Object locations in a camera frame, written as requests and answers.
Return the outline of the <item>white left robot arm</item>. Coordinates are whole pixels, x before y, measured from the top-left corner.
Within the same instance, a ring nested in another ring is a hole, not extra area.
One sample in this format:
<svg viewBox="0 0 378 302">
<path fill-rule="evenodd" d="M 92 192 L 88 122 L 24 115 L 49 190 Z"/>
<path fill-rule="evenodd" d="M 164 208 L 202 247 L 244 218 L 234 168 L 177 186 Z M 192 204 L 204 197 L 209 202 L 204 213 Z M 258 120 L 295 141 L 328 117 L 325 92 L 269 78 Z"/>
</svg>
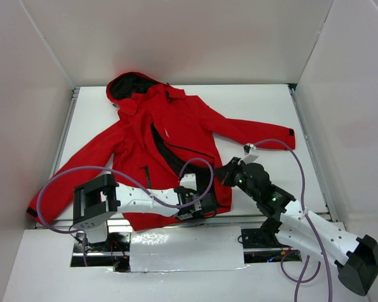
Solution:
<svg viewBox="0 0 378 302">
<path fill-rule="evenodd" d="M 180 185 L 170 189 L 140 189 L 104 174 L 74 189 L 72 227 L 86 232 L 90 246 L 102 251 L 111 243 L 107 221 L 116 214 L 155 214 L 178 220 L 216 214 L 215 194 L 209 191 L 201 197 L 196 188 L 195 174 L 185 174 Z"/>
</svg>

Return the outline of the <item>red hooded jacket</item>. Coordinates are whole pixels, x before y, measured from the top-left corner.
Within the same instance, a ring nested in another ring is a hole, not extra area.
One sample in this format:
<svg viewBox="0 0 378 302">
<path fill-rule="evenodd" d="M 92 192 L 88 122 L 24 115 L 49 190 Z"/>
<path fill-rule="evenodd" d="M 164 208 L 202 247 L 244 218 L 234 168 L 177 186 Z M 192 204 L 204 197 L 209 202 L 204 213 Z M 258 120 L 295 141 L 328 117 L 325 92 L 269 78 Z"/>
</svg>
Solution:
<svg viewBox="0 0 378 302">
<path fill-rule="evenodd" d="M 212 213 L 227 213 L 232 190 L 209 172 L 209 167 L 222 166 L 214 134 L 266 149 L 295 147 L 291 128 L 226 118 L 198 96 L 138 72 L 112 80 L 106 95 L 118 109 L 118 120 L 76 152 L 43 195 L 34 196 L 26 212 L 35 221 L 54 221 L 72 202 L 74 188 L 107 164 L 118 171 L 118 182 L 153 189 L 177 185 L 180 171 L 194 173 L 198 189 L 215 194 Z"/>
</svg>

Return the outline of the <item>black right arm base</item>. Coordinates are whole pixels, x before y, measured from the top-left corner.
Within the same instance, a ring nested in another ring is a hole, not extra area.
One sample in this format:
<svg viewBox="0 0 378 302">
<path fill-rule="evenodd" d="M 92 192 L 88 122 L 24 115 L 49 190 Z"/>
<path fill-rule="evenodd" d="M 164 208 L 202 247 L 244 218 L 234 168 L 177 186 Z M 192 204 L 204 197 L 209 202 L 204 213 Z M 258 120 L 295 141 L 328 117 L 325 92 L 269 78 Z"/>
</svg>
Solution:
<svg viewBox="0 0 378 302">
<path fill-rule="evenodd" d="M 261 227 L 241 230 L 237 241 L 243 246 L 246 264 L 301 261 L 298 250 L 278 242 L 279 226 L 279 222 L 267 218 Z"/>
</svg>

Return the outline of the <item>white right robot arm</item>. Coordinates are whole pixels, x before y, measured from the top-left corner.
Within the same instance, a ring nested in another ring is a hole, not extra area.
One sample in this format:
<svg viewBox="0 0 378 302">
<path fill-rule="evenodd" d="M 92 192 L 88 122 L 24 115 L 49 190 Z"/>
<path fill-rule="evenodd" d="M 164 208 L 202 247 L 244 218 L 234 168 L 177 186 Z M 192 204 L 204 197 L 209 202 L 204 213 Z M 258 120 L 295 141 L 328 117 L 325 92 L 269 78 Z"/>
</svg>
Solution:
<svg viewBox="0 0 378 302">
<path fill-rule="evenodd" d="M 237 157 L 215 174 L 225 186 L 238 187 L 266 216 L 262 241 L 293 247 L 338 270 L 338 279 L 351 292 L 365 296 L 378 276 L 378 243 L 359 237 L 302 207 L 302 203 L 274 185 L 267 171 Z"/>
</svg>

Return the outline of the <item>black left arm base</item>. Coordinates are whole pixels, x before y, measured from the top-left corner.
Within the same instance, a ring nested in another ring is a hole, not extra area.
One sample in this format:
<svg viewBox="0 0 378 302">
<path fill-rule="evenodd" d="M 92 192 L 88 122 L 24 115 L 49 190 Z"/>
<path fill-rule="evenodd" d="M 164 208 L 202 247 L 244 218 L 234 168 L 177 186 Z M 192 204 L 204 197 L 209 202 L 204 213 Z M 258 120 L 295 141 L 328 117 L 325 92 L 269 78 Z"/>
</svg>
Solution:
<svg viewBox="0 0 378 302">
<path fill-rule="evenodd" d="M 112 230 L 105 242 L 87 243 L 86 256 L 83 257 L 83 233 L 72 235 L 71 267 L 109 267 L 116 272 L 130 271 L 131 232 Z"/>
</svg>

